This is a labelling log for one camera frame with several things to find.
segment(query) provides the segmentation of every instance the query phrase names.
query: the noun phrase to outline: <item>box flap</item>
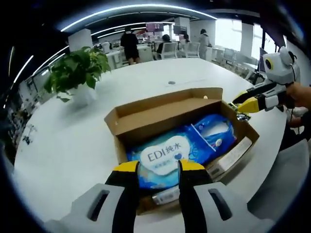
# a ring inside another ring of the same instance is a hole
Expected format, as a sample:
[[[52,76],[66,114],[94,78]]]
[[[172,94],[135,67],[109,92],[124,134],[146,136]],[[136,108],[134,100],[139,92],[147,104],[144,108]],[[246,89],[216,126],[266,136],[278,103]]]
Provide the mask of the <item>box flap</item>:
[[[151,97],[116,107],[105,122],[114,135],[120,135],[218,102],[222,93],[221,88],[194,88]]]

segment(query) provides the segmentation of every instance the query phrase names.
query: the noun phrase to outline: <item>blue package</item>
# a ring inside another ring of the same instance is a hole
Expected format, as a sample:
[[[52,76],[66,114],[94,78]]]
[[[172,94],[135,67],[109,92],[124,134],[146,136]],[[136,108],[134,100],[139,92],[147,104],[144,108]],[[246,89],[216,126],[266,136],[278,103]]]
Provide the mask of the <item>blue package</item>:
[[[220,133],[211,132],[216,126],[220,126],[218,130],[222,129],[223,131],[221,130],[222,132]],[[204,117],[194,127],[216,150],[209,160],[213,160],[225,153],[236,140],[231,122],[219,114],[211,114]]]
[[[218,126],[222,130],[213,133]],[[127,158],[140,161],[141,188],[170,188],[178,184],[178,160],[208,163],[226,152],[234,141],[231,123],[221,115],[212,114],[194,125],[180,127],[129,150]]]
[[[141,188],[170,188],[178,184],[180,159],[195,162],[215,153],[215,149],[193,126],[184,126],[128,151],[129,161],[139,160]]]

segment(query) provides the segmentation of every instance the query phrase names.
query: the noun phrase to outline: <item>desk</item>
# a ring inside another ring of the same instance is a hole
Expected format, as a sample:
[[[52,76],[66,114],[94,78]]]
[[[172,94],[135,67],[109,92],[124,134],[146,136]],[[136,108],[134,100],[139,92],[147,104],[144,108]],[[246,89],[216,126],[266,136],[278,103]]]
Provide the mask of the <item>desk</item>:
[[[149,62],[153,60],[151,48],[147,45],[137,46],[140,62]],[[123,62],[126,60],[124,50],[115,50],[106,54],[110,68],[117,69],[123,66]]]
[[[71,203],[97,183],[104,183],[118,164],[104,117],[115,106],[188,88],[222,87],[231,102],[252,85],[218,65],[199,58],[179,58],[122,67],[102,75],[98,99],[75,110],[55,97],[29,120],[37,128],[33,142],[20,142],[13,178],[26,203],[43,221],[60,219]],[[260,135],[250,161],[227,186],[249,201],[267,177],[283,137],[286,114],[278,109],[251,114]],[[135,232],[184,232],[178,209],[137,216]]]
[[[251,71],[255,71],[255,69],[257,69],[257,67],[258,67],[257,65],[249,64],[246,62],[243,62],[242,65]]]
[[[212,61],[220,63],[224,57],[225,49],[212,48]]]
[[[246,63],[246,62],[243,62],[242,66],[249,70],[247,76],[245,77],[246,80],[248,80],[251,77],[251,75],[254,73],[254,71],[258,67],[257,65],[253,65],[250,63]]]

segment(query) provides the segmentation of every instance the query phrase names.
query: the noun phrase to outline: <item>human hand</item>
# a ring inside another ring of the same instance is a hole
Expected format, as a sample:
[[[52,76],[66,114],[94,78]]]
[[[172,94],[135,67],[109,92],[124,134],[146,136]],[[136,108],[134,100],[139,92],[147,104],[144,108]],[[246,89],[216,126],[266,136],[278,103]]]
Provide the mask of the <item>human hand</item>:
[[[286,94],[294,99],[296,107],[311,109],[311,87],[295,82],[286,88]]]

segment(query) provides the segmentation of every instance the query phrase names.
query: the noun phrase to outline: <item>led light strip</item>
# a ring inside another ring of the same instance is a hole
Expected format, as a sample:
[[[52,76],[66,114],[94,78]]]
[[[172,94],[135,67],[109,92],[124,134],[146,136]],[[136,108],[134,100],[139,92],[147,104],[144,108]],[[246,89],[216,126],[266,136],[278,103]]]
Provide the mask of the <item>led light strip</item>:
[[[105,32],[105,31],[109,31],[109,30],[116,29],[116,28],[124,28],[124,27],[126,27],[126,26],[132,26],[132,25],[138,25],[138,24],[148,24],[148,23],[168,23],[168,24],[175,24],[174,22],[142,22],[142,23],[130,23],[130,24],[124,24],[124,25],[116,26],[116,27],[113,27],[113,28],[104,29],[104,30],[101,30],[101,31],[92,33],[91,35],[96,35],[96,34],[103,33],[103,32]]]
[[[147,27],[140,27],[140,28],[132,28],[132,30],[140,30],[140,29],[146,29]]]
[[[11,54],[10,54],[10,61],[9,61],[9,77],[10,77],[11,61],[12,61],[13,51],[14,51],[14,46],[12,47]]]
[[[28,63],[31,61],[31,59],[33,59],[33,55],[28,58],[27,62],[23,65],[23,67],[20,69],[19,73],[17,74],[16,78],[14,79],[13,83],[16,82],[16,80],[19,78],[20,74],[22,73],[22,71],[24,70],[24,68],[28,65]]]
[[[55,62],[56,60],[58,60],[59,58],[61,58],[61,57],[64,56],[64,55],[65,55],[65,53],[63,53],[62,55],[59,55],[59,56],[56,57],[53,61],[51,61],[51,62],[49,63],[49,65],[52,64],[53,62]]]
[[[38,67],[38,69],[36,69],[33,73],[36,74],[38,70],[40,70],[50,59],[52,59],[54,56],[56,56],[57,54],[59,54],[61,51],[67,49],[69,47],[69,45],[67,45],[66,47],[62,48],[60,51],[58,51],[57,53],[55,53],[54,55],[52,55],[51,57],[49,57],[44,63],[42,63],[41,66]]]
[[[77,24],[77,23],[80,23],[88,18],[91,18],[93,16],[97,16],[97,15],[100,15],[100,14],[103,14],[103,13],[107,13],[107,12],[111,12],[111,11],[116,11],[116,10],[121,10],[121,9],[127,9],[127,8],[135,8],[135,7],[163,7],[163,8],[173,8],[173,9],[178,9],[178,10],[184,10],[184,11],[190,11],[190,12],[194,12],[194,13],[197,13],[197,14],[201,14],[201,15],[204,15],[204,16],[207,16],[207,17],[210,17],[210,18],[213,18],[213,19],[217,19],[216,17],[213,17],[211,15],[208,15],[208,14],[205,14],[203,12],[200,12],[200,11],[196,11],[196,10],[192,10],[192,9],[189,9],[189,8],[185,8],[185,7],[180,7],[180,6],[171,6],[171,5],[165,5],[165,4],[135,4],[135,5],[127,5],[127,6],[119,6],[119,7],[114,7],[114,8],[110,8],[110,9],[107,9],[107,10],[103,10],[103,11],[98,11],[98,12],[95,12],[91,15],[88,15],[86,17],[83,17],[71,24],[69,24],[68,26],[64,27],[61,32],[67,30],[68,28],[72,27],[73,25]]]
[[[145,29],[146,27],[141,27],[141,28],[132,28],[131,30],[139,30],[139,29]],[[117,34],[117,33],[122,33],[124,32],[125,30],[120,30],[120,31],[117,31],[117,32],[113,32],[113,33],[108,33],[108,34],[105,34],[105,35],[101,35],[101,36],[98,36],[97,38],[102,38],[102,37],[105,37],[105,36],[108,36],[108,35],[113,35],[113,34]]]
[[[117,34],[117,33],[122,33],[122,32],[124,32],[124,31],[125,31],[125,30],[121,30],[121,31],[113,32],[113,33],[108,33],[108,34],[105,34],[105,35],[98,36],[97,38],[102,38],[102,37],[104,37],[104,36],[113,35],[113,34]]]

